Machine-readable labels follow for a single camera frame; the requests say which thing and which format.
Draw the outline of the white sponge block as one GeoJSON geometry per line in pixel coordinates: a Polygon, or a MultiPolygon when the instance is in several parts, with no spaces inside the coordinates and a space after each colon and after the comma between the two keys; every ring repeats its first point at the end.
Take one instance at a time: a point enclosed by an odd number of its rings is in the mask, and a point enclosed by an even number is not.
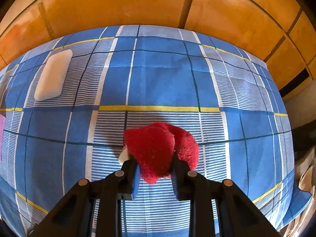
{"type": "Polygon", "coordinates": [[[68,49],[48,58],[36,86],[36,101],[52,99],[62,93],[72,56],[72,50],[68,49]]]}

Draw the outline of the red fuzzy sock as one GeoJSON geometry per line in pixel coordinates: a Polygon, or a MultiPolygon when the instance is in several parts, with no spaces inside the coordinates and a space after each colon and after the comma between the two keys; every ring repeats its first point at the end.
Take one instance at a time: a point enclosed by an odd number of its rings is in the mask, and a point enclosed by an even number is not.
{"type": "Polygon", "coordinates": [[[142,179],[155,184],[160,178],[170,177],[172,158],[177,155],[195,170],[199,146],[188,131],[164,122],[155,122],[124,131],[124,146],[118,157],[120,164],[135,158],[142,179]]]}

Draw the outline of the wooden wardrobe wall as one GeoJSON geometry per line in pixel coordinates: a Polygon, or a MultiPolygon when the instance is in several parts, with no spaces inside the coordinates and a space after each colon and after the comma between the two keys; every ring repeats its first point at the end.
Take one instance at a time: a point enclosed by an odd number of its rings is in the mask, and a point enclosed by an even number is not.
{"type": "Polygon", "coordinates": [[[284,99],[315,82],[315,18],[300,0],[13,0],[1,6],[1,66],[64,35],[149,24],[230,42],[263,60],[284,99]]]}

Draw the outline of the purple cardboard box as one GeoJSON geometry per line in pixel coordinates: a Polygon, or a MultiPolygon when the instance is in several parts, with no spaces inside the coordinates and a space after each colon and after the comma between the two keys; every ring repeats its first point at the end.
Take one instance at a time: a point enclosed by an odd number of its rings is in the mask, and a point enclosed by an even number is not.
{"type": "Polygon", "coordinates": [[[0,115],[0,161],[2,157],[2,143],[3,143],[3,133],[5,127],[6,117],[0,115]]]}

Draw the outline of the blue plaid bed sheet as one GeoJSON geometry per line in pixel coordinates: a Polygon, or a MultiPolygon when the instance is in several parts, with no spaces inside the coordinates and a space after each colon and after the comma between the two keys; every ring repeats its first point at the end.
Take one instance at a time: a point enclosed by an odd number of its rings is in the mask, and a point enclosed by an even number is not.
{"type": "Polygon", "coordinates": [[[184,29],[121,25],[47,42],[1,70],[1,218],[17,236],[81,178],[119,170],[127,128],[167,122],[200,148],[197,172],[232,179],[281,229],[309,204],[289,118],[266,64],[184,29]],[[36,101],[48,58],[71,49],[62,93],[36,101]]]}

